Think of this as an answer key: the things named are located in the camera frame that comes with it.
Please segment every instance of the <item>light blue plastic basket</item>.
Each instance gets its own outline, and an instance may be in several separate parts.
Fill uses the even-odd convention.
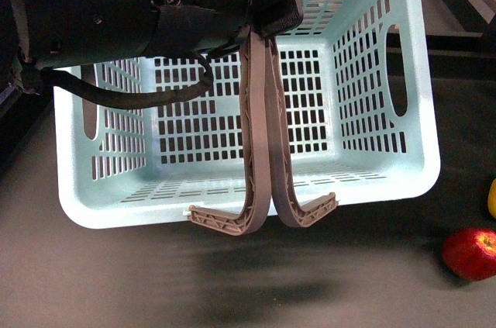
[[[387,33],[398,27],[403,116],[394,111],[386,65]],[[340,205],[403,199],[432,187],[439,149],[421,0],[305,0],[305,21],[278,46],[300,203],[329,192]],[[176,222],[190,205],[240,212],[239,58],[213,67],[215,91],[192,102],[139,112],[98,107],[93,140],[82,101],[56,89],[60,200],[73,221],[91,228]],[[98,86],[122,91],[189,85],[199,71],[163,58],[95,65]]]

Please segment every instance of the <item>apple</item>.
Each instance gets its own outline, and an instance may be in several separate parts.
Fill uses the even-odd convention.
[[[491,185],[489,190],[489,196],[487,197],[487,207],[489,208],[489,213],[496,218],[496,179]]]
[[[496,275],[496,232],[467,228],[446,238],[441,253],[455,274],[470,281]]]

